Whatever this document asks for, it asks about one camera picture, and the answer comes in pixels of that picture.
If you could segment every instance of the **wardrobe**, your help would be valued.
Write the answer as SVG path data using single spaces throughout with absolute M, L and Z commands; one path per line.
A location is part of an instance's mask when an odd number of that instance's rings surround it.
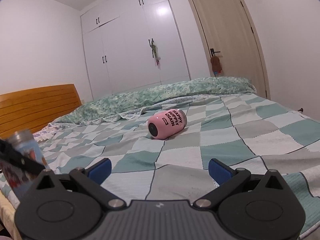
M 168 0 L 106 0 L 81 23 L 93 99 L 190 80 Z

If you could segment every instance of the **wooden headboard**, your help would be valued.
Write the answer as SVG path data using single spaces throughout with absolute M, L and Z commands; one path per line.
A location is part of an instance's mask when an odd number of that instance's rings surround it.
M 40 131 L 81 105 L 74 84 L 33 88 L 0 95 L 0 137 L 15 131 Z

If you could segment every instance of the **white wall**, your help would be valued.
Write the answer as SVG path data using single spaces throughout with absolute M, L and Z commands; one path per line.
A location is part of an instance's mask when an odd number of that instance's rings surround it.
M 97 5 L 98 0 L 81 13 Z M 209 76 L 200 34 L 188 0 L 169 0 L 191 78 Z M 271 99 L 320 120 L 320 1 L 244 0 L 265 57 Z
M 0 94 L 69 83 L 92 100 L 80 12 L 54 0 L 1 0 Z

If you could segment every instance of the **blue gripper pad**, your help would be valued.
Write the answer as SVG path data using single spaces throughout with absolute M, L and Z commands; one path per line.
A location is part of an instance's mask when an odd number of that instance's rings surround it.
M 101 183 L 111 174 L 111 169 L 111 161 L 108 158 L 105 158 L 87 169 L 87 176 L 95 183 L 101 185 Z
M 208 169 L 211 178 L 213 178 L 220 186 L 235 175 L 235 171 L 233 169 L 217 159 L 211 159 L 209 161 Z

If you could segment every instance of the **green floral quilt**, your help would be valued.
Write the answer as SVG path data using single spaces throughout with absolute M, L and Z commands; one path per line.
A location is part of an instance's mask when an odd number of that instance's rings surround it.
M 89 125 L 101 122 L 115 122 L 121 117 L 130 119 L 140 115 L 145 107 L 154 106 L 166 100 L 169 100 L 166 103 L 177 103 L 180 97 L 192 97 L 201 94 L 225 95 L 238 93 L 256 93 L 256 89 L 246 78 L 198 78 L 135 92 L 116 94 L 88 102 L 70 114 L 56 119 L 53 123 Z

